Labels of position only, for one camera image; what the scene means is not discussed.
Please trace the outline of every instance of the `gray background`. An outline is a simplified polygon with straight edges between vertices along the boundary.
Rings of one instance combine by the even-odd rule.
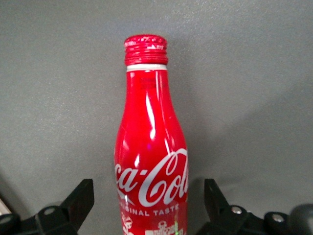
[[[168,40],[190,159],[189,234],[203,179],[257,216],[313,202],[313,1],[0,1],[0,193],[23,218],[93,178],[80,234],[122,234],[113,148],[123,41]]]

